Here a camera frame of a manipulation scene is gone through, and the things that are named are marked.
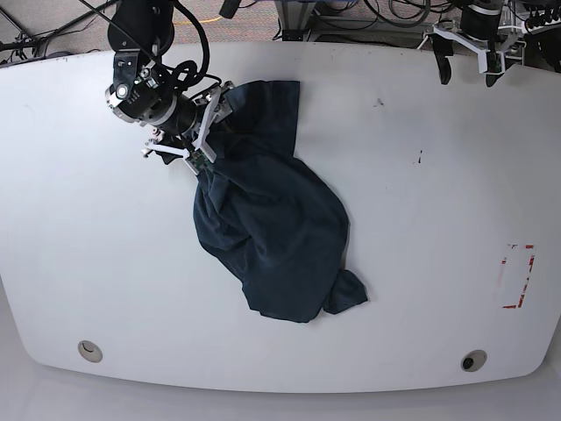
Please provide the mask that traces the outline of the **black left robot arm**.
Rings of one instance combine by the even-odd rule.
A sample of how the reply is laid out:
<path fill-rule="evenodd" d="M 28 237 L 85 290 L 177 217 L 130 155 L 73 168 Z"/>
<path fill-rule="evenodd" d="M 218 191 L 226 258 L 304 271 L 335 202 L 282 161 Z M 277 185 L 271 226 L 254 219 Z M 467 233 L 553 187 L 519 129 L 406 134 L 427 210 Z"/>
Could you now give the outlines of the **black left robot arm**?
<path fill-rule="evenodd" d="M 451 80 L 450 57 L 454 55 L 453 46 L 459 44 L 476 55 L 478 71 L 486 77 L 487 87 L 492 87 L 513 65 L 523 62 L 522 28 L 501 22 L 503 1 L 452 4 L 461 10 L 460 19 L 439 21 L 428 34 L 440 83 L 446 85 Z"/>

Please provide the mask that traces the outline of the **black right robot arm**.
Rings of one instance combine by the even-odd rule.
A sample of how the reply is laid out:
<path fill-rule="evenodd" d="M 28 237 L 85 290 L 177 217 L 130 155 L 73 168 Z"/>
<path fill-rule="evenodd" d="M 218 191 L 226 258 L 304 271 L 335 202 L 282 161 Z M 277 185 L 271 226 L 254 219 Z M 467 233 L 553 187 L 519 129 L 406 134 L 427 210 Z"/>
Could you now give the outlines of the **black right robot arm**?
<path fill-rule="evenodd" d="M 200 64 L 183 61 L 171 68 L 163 62 L 174 41 L 176 12 L 199 36 Z M 106 103 L 124 122 L 151 127 L 142 154 L 156 153 L 166 164 L 180 159 L 194 173 L 214 163 L 217 154 L 207 137 L 231 114 L 225 95 L 233 85 L 209 73 L 209 41 L 201 22 L 178 1 L 120 1 L 108 40 L 114 59 Z"/>

